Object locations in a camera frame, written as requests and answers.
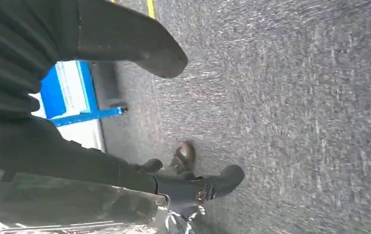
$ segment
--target brown sandal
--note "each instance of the brown sandal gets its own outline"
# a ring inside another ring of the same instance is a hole
[[[175,168],[175,172],[179,175],[183,172],[192,171],[195,164],[195,149],[188,142],[181,142],[176,149],[174,158],[171,161],[171,166]]]

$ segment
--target yellow line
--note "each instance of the yellow line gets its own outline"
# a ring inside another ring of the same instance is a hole
[[[154,0],[147,0],[148,15],[155,19]]]

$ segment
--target foot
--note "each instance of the foot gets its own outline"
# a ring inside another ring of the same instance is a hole
[[[195,164],[195,150],[188,142],[181,142],[176,149],[174,158],[171,161],[171,167],[175,168],[177,175],[192,171]]]

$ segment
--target plastic bag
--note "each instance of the plastic bag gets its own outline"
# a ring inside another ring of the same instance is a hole
[[[152,234],[165,228],[164,196],[0,171],[0,234]]]

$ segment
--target gray carpet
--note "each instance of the gray carpet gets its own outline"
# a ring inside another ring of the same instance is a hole
[[[206,205],[212,233],[371,234],[371,0],[155,7],[190,64],[171,80],[117,64],[130,112],[103,120],[108,151],[169,162],[188,139],[201,174],[241,165]]]

